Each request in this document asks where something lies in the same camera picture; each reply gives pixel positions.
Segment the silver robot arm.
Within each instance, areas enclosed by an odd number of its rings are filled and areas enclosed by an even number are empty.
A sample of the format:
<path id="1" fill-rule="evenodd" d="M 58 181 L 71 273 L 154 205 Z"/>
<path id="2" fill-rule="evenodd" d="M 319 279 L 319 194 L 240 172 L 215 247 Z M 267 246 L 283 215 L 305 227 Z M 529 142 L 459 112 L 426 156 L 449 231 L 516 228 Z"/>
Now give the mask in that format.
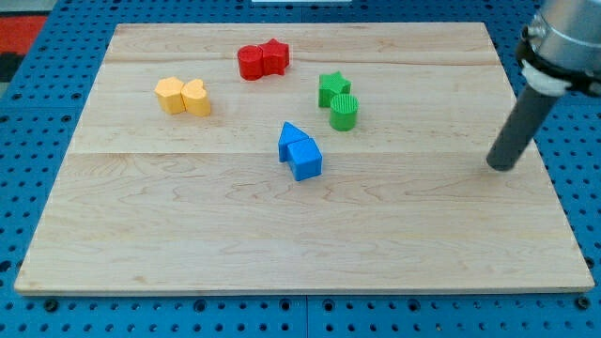
<path id="1" fill-rule="evenodd" d="M 516 59 L 527 84 L 560 97 L 600 95 L 600 0 L 547 0 L 525 25 Z"/>

